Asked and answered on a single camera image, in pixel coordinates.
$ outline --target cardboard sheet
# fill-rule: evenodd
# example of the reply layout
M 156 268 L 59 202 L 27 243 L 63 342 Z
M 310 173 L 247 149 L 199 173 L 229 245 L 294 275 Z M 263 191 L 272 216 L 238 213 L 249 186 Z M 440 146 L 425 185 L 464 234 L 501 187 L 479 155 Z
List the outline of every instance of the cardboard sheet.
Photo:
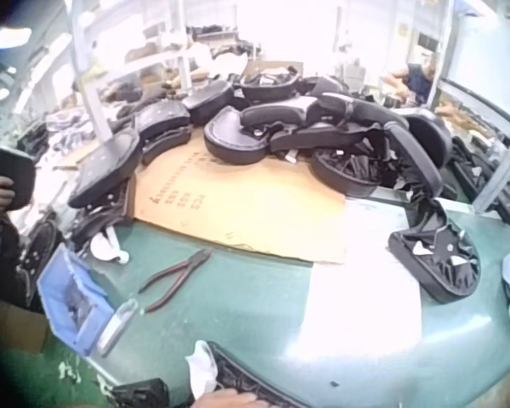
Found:
M 78 147 L 77 149 L 71 151 L 70 154 L 60 159 L 56 167 L 76 167 L 81 160 L 83 160 L 86 156 L 88 156 L 89 153 L 91 153 L 99 146 L 99 140 L 91 140 L 89 143 Z
M 249 251 L 333 263 L 345 256 L 344 196 L 308 163 L 231 166 L 207 151 L 202 129 L 138 174 L 134 215 Z

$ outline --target blue plastic bin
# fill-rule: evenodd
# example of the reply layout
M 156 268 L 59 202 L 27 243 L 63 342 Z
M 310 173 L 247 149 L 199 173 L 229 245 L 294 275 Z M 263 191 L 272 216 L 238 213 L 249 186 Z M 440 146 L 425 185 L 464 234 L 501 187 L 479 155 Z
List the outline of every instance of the blue plastic bin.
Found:
M 106 293 L 90 278 L 89 267 L 61 243 L 37 280 L 51 331 L 88 356 L 114 314 Z

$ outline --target window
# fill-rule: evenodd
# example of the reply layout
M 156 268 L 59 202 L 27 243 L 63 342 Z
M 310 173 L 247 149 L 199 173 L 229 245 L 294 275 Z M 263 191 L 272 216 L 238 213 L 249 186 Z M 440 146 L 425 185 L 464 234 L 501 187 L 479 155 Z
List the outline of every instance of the window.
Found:
M 62 65 L 53 74 L 54 95 L 58 103 L 72 93 L 71 84 L 74 82 L 74 77 L 74 70 L 70 64 Z
M 101 32 L 94 52 L 99 62 L 111 69 L 124 65 L 125 55 L 128 51 L 133 48 L 141 48 L 144 45 L 142 14 L 135 14 Z

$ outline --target pliers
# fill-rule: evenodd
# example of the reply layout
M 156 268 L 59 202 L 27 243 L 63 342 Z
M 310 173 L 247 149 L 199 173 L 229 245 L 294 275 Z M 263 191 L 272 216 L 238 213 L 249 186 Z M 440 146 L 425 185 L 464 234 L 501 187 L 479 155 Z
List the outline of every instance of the pliers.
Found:
M 146 280 L 142 287 L 139 288 L 138 294 L 145 291 L 148 287 L 153 285 L 153 283 L 160 280 L 161 278 L 175 274 L 176 272 L 185 269 L 184 272 L 179 276 L 179 278 L 173 283 L 170 289 L 167 290 L 164 296 L 161 297 L 156 302 L 150 304 L 147 308 L 145 308 L 144 312 L 151 313 L 164 306 L 172 298 L 174 293 L 177 292 L 178 289 L 184 284 L 184 282 L 187 281 L 187 278 L 189 278 L 193 270 L 204 264 L 210 258 L 211 255 L 212 255 L 211 250 L 202 249 L 199 252 L 195 253 L 194 255 L 190 256 L 189 259 L 187 259 L 186 261 L 166 268 L 161 272 L 152 275 L 148 280 Z

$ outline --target bright light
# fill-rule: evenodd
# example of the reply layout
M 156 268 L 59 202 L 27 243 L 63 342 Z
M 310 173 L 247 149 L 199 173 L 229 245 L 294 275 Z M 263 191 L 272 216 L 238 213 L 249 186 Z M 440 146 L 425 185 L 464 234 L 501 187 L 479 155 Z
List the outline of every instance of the bright light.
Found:
M 0 89 L 0 100 L 6 99 L 9 95 L 9 91 L 6 88 Z
M 30 28 L 0 27 L 0 49 L 19 47 L 28 43 L 32 34 Z
M 488 6 L 484 0 L 465 0 L 470 7 L 482 14 L 484 17 L 496 17 L 495 11 Z
M 120 1 L 121 0 L 100 0 L 100 8 L 103 10 L 110 9 Z
M 94 13 L 91 13 L 90 11 L 85 11 L 81 13 L 78 21 L 81 28 L 87 28 L 94 22 Z
M 18 115 L 23 113 L 26 102 L 28 102 L 28 99 L 31 97 L 31 94 L 32 94 L 31 88 L 23 89 L 23 92 L 20 93 L 19 100 L 17 101 L 17 104 L 14 107 L 14 113 Z

